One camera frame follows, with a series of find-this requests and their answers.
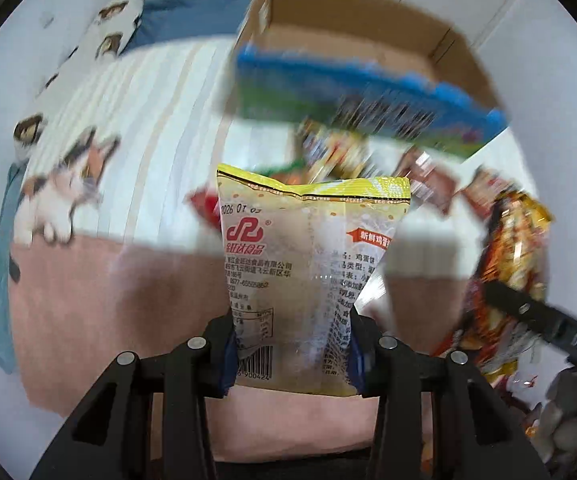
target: pink blanket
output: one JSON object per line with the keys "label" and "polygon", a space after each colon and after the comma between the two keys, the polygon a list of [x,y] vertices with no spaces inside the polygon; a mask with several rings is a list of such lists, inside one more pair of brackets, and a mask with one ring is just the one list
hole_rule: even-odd
{"label": "pink blanket", "polygon": [[[11,256],[20,268],[9,293],[22,381],[33,404],[61,415],[121,351],[171,351],[228,307],[222,258],[85,236],[68,245],[37,237],[28,248],[13,244]],[[459,317],[465,284],[387,277],[397,335],[431,351]],[[377,404],[236,386],[207,409],[216,458],[246,461],[367,446]]]}

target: cat print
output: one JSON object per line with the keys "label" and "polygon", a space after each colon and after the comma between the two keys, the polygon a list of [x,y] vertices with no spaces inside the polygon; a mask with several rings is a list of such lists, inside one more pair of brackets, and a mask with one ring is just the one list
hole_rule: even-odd
{"label": "cat print", "polygon": [[112,137],[95,144],[94,135],[95,128],[87,128],[49,174],[26,180],[13,224],[15,243],[30,246],[38,230],[47,242],[67,243],[72,236],[75,207],[101,202],[98,184],[102,170],[120,139]]}
{"label": "cat print", "polygon": [[106,20],[109,20],[110,18],[116,16],[122,10],[124,10],[124,7],[126,7],[127,5],[128,1],[124,1],[124,2],[118,2],[117,4],[112,4],[108,7],[104,7],[104,9],[98,12],[97,18],[95,19],[95,23],[99,24],[105,22]]}
{"label": "cat print", "polygon": [[42,114],[36,114],[22,119],[15,126],[15,130],[12,133],[13,139],[24,146],[36,144],[38,140],[40,140],[44,126],[46,126],[46,121]]}
{"label": "cat print", "polygon": [[100,56],[105,56],[105,54],[109,54],[110,56],[116,57],[118,52],[120,51],[120,43],[122,41],[122,33],[116,32],[115,34],[109,34],[104,38],[104,41],[100,43],[100,46],[97,48],[97,52],[95,53],[95,59],[98,59]]}

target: pile of snacks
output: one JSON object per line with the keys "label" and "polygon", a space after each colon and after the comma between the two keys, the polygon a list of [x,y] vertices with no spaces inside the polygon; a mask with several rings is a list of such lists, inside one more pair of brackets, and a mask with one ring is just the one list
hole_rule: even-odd
{"label": "pile of snacks", "polygon": [[488,306],[483,297],[483,283],[499,280],[544,301],[551,221],[547,209],[526,193],[510,189],[499,195],[493,205],[480,263],[469,283],[463,319],[437,354],[456,348],[471,352],[474,362],[491,378],[504,374],[505,367],[514,371],[519,354],[536,336],[526,325]]}
{"label": "pile of snacks", "polygon": [[366,137],[361,134],[307,119],[299,125],[297,138],[307,165],[306,184],[383,174],[371,160]]}

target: bed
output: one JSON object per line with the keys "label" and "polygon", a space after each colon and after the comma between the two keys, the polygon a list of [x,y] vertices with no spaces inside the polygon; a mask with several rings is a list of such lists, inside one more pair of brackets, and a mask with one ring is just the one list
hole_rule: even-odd
{"label": "bed", "polygon": [[[0,213],[0,367],[16,369],[9,323],[8,275],[12,219],[18,205],[28,158],[46,123],[71,96],[86,73],[114,56],[96,57],[107,34],[123,31],[125,39],[115,54],[165,41],[197,36],[235,34],[250,0],[110,0],[99,10],[89,30],[65,63],[47,80],[43,91],[25,111],[13,132],[16,162],[12,163]],[[117,18],[112,16],[120,10]],[[105,27],[100,28],[104,20]]]}
{"label": "bed", "polygon": [[[187,195],[214,186],[220,162],[255,170],[290,163],[296,156],[291,125],[248,121],[235,113],[228,63],[235,19],[220,22],[219,30],[204,27],[205,20],[201,30],[180,28],[181,34],[201,38],[174,38],[171,27],[160,27],[164,41],[156,42],[153,30],[162,25],[157,13],[163,7],[181,2],[176,12],[188,16],[184,6],[192,2],[208,12],[207,1],[112,0],[100,12],[112,13],[124,1],[134,5],[108,20],[135,9],[124,16],[131,39],[122,34],[119,43],[102,48],[108,30],[96,31],[100,43],[73,54],[78,59],[94,53],[91,65],[79,71],[70,92],[60,94],[59,105],[51,101],[42,119],[30,125],[32,142],[18,150],[28,157],[18,183],[28,218],[15,219],[19,229],[0,232],[4,245],[12,239],[13,262],[7,269],[10,304],[0,302],[0,314],[5,308],[10,319],[7,326],[6,316],[0,316],[0,350],[14,348],[14,354],[0,352],[0,362],[10,370],[16,361],[30,401],[61,415],[71,412],[119,352],[131,349],[143,357],[168,352],[223,313],[228,295],[222,242],[196,215]],[[239,16],[245,3],[213,0],[210,5],[233,4],[229,12]],[[34,117],[38,110],[29,113]],[[28,128],[19,128],[19,143]],[[379,138],[371,139],[371,147],[386,170],[395,169],[407,148]],[[460,187],[485,165],[536,193],[510,129],[466,161],[435,155],[459,178]],[[65,168],[60,161],[67,162]],[[63,210],[51,210],[45,213],[54,215],[52,227],[34,232],[37,209],[32,208],[41,205],[31,198],[60,189],[60,179],[70,178],[69,167],[86,170],[89,178],[76,190],[74,200],[82,203],[72,222]],[[9,192],[16,194],[12,186]],[[15,224],[6,218],[0,225]],[[365,291],[363,312],[416,350],[432,351],[459,317],[483,235],[483,225],[460,196],[448,218],[426,206],[412,211],[380,275]],[[273,409],[278,401],[286,406],[282,413]],[[255,417],[242,425],[236,414],[252,408]],[[340,410],[347,413],[344,420],[337,416]],[[226,402],[209,403],[208,416],[216,458],[269,460],[368,444],[375,410],[373,400],[236,387]],[[305,436],[303,422],[313,413],[323,430]],[[288,428],[282,436],[271,434],[269,417]],[[334,438],[331,427],[338,430]]]}

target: snack bag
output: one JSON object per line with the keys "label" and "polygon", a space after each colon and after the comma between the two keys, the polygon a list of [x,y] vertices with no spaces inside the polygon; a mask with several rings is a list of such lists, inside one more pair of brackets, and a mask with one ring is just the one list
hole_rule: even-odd
{"label": "snack bag", "polygon": [[437,166],[428,153],[412,146],[402,156],[393,175],[408,177],[414,197],[433,204],[445,216],[449,214],[457,181]]}
{"label": "snack bag", "polygon": [[323,182],[329,176],[369,178],[379,173],[361,134],[334,130],[307,119],[300,124],[297,135],[307,165],[307,184]]}
{"label": "snack bag", "polygon": [[287,166],[264,168],[263,170],[255,170],[255,173],[271,177],[289,186],[307,184],[307,169],[301,158]]}
{"label": "snack bag", "polygon": [[189,195],[187,200],[200,218],[206,221],[211,227],[220,231],[219,207],[217,205],[219,199],[217,198],[217,192],[210,191],[207,188],[198,189],[192,195]]}
{"label": "snack bag", "polygon": [[523,323],[488,306],[483,283],[499,280],[544,301],[551,221],[547,209],[526,193],[507,190],[499,195],[491,214],[488,240],[467,289],[460,327],[436,354],[459,348],[473,351],[475,364],[485,374],[497,376],[505,366],[513,370],[514,362],[536,335]]}
{"label": "snack bag", "polygon": [[511,183],[508,180],[480,166],[475,171],[471,183],[461,189],[460,193],[467,199],[478,218],[486,221],[491,216],[495,199],[510,186]]}
{"label": "snack bag", "polygon": [[349,396],[349,313],[409,208],[405,178],[305,186],[220,164],[238,384]]}

